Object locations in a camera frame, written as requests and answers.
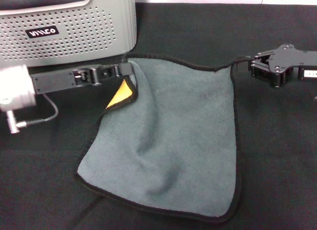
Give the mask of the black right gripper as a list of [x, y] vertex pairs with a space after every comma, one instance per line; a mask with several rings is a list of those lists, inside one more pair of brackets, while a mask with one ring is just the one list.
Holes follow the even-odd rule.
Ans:
[[257, 53], [254, 60], [259, 63], [249, 64], [251, 76], [270, 79], [270, 85], [274, 88], [281, 88], [287, 82], [317, 80], [316, 51], [301, 51], [292, 44], [285, 44], [274, 51]]

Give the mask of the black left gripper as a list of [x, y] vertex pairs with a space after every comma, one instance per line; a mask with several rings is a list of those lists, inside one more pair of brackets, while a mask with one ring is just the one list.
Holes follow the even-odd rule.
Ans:
[[114, 63], [97, 68], [58, 70], [31, 75], [36, 94], [57, 92], [87, 85], [101, 85], [108, 80], [133, 74], [131, 63]]

